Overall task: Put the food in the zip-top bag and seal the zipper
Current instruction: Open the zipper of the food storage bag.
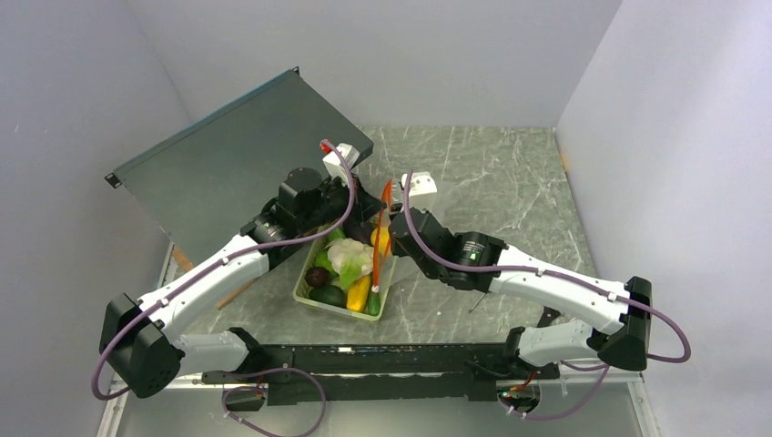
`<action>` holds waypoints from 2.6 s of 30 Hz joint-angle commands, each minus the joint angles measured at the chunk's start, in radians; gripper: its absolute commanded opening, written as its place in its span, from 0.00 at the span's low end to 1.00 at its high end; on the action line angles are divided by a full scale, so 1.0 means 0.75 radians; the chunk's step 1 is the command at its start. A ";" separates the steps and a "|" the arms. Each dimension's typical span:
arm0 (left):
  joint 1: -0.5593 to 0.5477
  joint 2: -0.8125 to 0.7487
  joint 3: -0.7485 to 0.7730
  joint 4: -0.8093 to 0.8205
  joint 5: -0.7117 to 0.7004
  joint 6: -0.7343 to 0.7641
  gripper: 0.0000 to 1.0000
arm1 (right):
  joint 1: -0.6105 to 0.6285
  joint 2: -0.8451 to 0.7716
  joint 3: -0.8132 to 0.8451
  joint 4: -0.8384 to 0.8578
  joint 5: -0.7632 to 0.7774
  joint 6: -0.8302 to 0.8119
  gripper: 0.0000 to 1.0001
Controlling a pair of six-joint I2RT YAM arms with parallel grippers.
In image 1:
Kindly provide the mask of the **clear zip bag orange zipper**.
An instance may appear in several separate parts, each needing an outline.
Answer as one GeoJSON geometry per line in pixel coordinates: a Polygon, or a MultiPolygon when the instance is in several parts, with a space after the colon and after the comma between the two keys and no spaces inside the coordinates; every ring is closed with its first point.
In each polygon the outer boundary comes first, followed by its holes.
{"type": "Polygon", "coordinates": [[[373,230],[374,237],[372,238],[373,246],[373,270],[371,274],[371,296],[375,299],[382,300],[383,293],[390,287],[389,284],[382,285],[382,271],[383,266],[390,262],[392,271],[391,282],[393,279],[400,281],[409,277],[417,271],[417,268],[411,263],[409,258],[396,258],[391,257],[391,236],[388,233],[388,226],[391,224],[391,213],[393,206],[392,189],[394,183],[390,178],[383,188],[381,193],[381,201],[385,204],[385,208],[379,213],[377,225],[373,230]]]}

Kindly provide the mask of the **yellow corn cob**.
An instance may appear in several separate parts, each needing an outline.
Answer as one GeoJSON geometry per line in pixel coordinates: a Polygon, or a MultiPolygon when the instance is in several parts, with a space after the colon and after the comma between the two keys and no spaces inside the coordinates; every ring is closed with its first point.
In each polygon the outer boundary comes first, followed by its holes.
{"type": "Polygon", "coordinates": [[[364,275],[352,282],[347,290],[346,309],[364,312],[371,291],[371,275],[364,275]]]}

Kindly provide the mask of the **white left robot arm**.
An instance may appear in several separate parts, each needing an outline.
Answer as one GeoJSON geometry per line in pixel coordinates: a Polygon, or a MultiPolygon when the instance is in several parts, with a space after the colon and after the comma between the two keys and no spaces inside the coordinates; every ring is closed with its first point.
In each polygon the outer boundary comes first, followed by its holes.
{"type": "Polygon", "coordinates": [[[291,170],[277,196],[222,249],[167,286],[137,300],[121,294],[107,304],[97,366],[109,365],[140,399],[160,392],[177,376],[200,371],[254,380],[262,366],[260,345],[245,330],[186,335],[186,328],[302,245],[346,224],[360,225],[385,207],[355,175],[323,178],[311,168],[291,170]]]}

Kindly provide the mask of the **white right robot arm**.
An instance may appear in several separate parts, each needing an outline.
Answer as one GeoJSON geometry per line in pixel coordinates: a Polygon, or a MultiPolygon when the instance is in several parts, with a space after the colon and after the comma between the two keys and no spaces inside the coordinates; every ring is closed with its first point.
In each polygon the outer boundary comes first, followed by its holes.
{"type": "Polygon", "coordinates": [[[646,369],[649,280],[588,277],[480,232],[451,233],[431,213],[416,208],[393,214],[389,233],[392,253],[411,258],[428,279],[457,290],[532,300],[573,317],[566,325],[512,329],[501,356],[510,376],[522,378],[534,368],[580,358],[597,358],[625,371],[646,369]]]}

